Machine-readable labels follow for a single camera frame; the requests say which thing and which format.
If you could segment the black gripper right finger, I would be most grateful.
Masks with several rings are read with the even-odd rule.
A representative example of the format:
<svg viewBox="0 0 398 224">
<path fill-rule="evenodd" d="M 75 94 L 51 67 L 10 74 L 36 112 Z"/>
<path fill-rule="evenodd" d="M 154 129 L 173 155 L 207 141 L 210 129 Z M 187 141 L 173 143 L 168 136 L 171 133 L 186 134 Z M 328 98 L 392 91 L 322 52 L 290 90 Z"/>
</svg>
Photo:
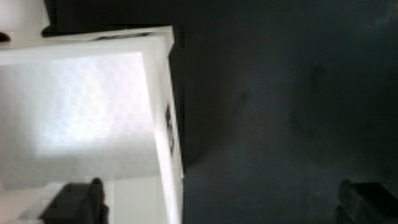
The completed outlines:
<svg viewBox="0 0 398 224">
<path fill-rule="evenodd" d="M 337 224 L 398 224 L 398 197 L 379 182 L 345 180 L 338 202 Z"/>
</svg>

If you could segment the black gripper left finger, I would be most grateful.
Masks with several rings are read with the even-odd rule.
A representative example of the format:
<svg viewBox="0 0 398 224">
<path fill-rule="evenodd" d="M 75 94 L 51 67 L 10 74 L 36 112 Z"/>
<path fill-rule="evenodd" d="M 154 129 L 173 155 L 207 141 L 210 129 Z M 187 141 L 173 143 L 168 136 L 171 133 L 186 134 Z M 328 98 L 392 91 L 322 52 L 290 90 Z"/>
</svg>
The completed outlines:
<svg viewBox="0 0 398 224">
<path fill-rule="evenodd" d="M 42 213 L 45 224 L 109 224 L 106 186 L 100 178 L 68 183 Z"/>
</svg>

